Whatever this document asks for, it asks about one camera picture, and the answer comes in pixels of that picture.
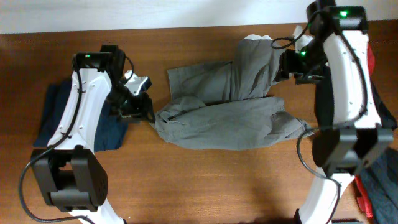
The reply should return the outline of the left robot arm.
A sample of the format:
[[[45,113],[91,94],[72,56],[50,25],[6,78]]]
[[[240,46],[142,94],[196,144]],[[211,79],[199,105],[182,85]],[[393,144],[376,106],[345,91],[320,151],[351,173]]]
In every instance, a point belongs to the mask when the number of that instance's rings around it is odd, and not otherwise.
[[[95,135],[103,105],[111,105],[118,121],[155,122],[149,77],[133,69],[117,45],[97,52],[78,52],[72,60],[72,86],[59,125],[46,149],[32,151],[32,169],[46,205],[68,213],[52,223],[125,223],[107,199],[108,176],[95,156]]]

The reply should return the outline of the grey shorts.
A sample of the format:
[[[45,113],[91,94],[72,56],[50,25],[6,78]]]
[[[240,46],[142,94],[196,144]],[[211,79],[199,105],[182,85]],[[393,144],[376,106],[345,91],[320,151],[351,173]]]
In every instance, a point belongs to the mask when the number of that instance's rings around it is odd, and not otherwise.
[[[168,70],[171,101],[155,114],[157,134],[186,149],[246,150],[297,139],[310,125],[268,96],[281,50],[268,35],[240,40],[232,61]]]

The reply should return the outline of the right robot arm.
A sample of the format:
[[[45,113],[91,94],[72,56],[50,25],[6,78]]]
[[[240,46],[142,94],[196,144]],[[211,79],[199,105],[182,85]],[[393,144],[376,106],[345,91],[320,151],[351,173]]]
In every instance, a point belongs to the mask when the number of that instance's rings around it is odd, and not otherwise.
[[[294,223],[331,223],[345,188],[389,147],[394,135],[382,125],[374,102],[365,9],[314,1],[307,7],[307,19],[305,32],[312,40],[299,46],[299,37],[287,38],[276,80],[331,82],[330,91],[316,95],[314,180],[293,217]]]

